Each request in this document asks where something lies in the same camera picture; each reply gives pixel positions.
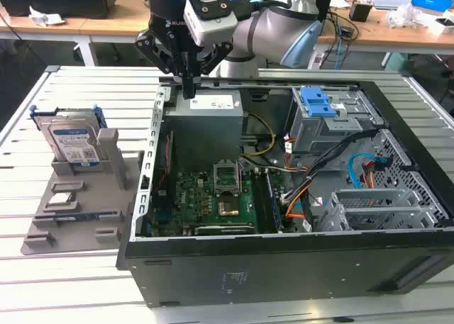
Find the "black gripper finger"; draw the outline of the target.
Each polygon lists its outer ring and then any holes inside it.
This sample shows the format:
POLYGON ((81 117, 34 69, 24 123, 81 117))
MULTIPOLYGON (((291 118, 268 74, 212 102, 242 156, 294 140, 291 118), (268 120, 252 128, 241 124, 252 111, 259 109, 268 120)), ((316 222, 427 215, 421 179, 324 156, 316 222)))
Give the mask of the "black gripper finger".
POLYGON ((191 77, 175 32, 165 31, 164 38, 159 40, 150 29, 144 30, 136 38, 135 46, 163 73, 173 75, 181 84, 185 99, 191 98, 191 77))
POLYGON ((208 75, 233 50, 231 41, 206 47, 195 46, 190 52, 190 98, 195 97, 201 75, 208 75))

